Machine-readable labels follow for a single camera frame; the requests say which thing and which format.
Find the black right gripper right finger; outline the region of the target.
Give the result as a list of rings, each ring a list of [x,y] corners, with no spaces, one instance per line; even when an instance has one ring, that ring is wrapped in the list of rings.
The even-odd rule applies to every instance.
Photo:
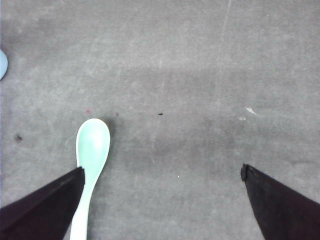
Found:
[[[249,164],[240,170],[254,217],[266,240],[318,240],[320,204]]]

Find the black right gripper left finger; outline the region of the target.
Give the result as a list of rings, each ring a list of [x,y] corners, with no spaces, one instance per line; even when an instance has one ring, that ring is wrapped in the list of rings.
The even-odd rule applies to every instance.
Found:
[[[0,209],[2,240],[62,240],[85,185],[82,167]]]

